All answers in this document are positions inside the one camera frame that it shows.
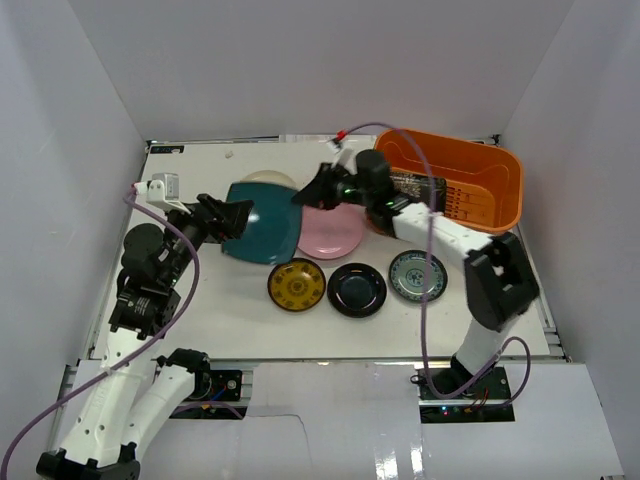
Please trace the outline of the teal square plate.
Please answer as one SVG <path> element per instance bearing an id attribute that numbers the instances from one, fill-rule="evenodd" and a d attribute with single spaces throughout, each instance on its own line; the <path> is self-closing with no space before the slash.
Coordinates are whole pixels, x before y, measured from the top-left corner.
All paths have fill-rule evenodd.
<path id="1" fill-rule="evenodd" d="M 277 265 L 288 263 L 297 249 L 302 207 L 292 202 L 297 190 L 264 182 L 236 182 L 228 202 L 251 200 L 254 205 L 240 239 L 225 242 L 221 250 L 237 260 Z"/>

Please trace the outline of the black floral rectangular plate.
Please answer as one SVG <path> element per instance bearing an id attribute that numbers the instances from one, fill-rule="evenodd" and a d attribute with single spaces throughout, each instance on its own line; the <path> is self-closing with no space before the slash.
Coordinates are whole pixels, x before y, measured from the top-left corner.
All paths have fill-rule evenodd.
<path id="1" fill-rule="evenodd" d="M 416 201 L 426 203 L 436 212 L 445 212 L 447 181 L 444 178 L 427 177 L 417 173 L 392 170 L 391 179 L 396 189 L 400 192 L 405 193 Z"/>

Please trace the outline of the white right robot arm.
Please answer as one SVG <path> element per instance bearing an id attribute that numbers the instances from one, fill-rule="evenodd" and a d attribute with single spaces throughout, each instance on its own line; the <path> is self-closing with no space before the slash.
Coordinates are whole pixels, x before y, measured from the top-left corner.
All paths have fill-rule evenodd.
<path id="1" fill-rule="evenodd" d="M 426 370 L 424 381 L 439 399 L 477 397 L 488 385 L 486 373 L 515 341 L 513 325 L 540 295 L 520 239 L 511 232 L 491 235 L 465 227 L 397 189 L 379 151 L 357 153 L 354 172 L 345 166 L 348 156 L 342 153 L 334 162 L 321 164 L 293 203 L 321 210 L 362 206 L 384 234 L 423 245 L 427 255 L 459 267 L 472 319 L 449 369 L 438 376 Z"/>

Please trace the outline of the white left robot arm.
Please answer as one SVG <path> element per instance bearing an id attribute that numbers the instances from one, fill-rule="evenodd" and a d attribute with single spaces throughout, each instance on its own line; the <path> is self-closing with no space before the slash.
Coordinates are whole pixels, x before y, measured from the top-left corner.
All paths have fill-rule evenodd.
<path id="1" fill-rule="evenodd" d="M 200 267 L 202 245 L 240 238 L 253 206 L 200 194 L 194 203 L 164 204 L 162 215 L 126 233 L 101 372 L 78 388 L 86 403 L 60 447 L 40 456 L 39 476 L 136 479 L 144 448 L 176 407 L 209 392 L 208 356 L 192 349 L 161 358 L 158 383 L 144 395 L 138 390 L 160 340 L 190 303 L 177 293 L 178 281 L 187 268 Z"/>

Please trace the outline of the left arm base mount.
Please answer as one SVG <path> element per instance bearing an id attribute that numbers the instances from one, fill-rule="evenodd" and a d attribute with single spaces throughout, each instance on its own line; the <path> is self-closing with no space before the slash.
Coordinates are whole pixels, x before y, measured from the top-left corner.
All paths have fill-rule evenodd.
<path id="1" fill-rule="evenodd" d="M 172 419 L 242 420 L 247 411 L 241 406 L 243 372 L 211 370 L 195 381 L 194 392 L 177 407 Z"/>

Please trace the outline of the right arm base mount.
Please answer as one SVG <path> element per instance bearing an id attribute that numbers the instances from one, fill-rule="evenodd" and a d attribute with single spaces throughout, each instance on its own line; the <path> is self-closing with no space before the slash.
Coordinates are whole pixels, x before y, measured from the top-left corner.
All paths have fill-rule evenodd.
<path id="1" fill-rule="evenodd" d="M 512 405 L 505 405 L 512 391 L 504 367 L 495 367 L 464 393 L 452 399 L 437 398 L 428 388 L 424 370 L 410 377 L 417 387 L 420 420 L 429 424 L 511 423 L 516 420 Z"/>

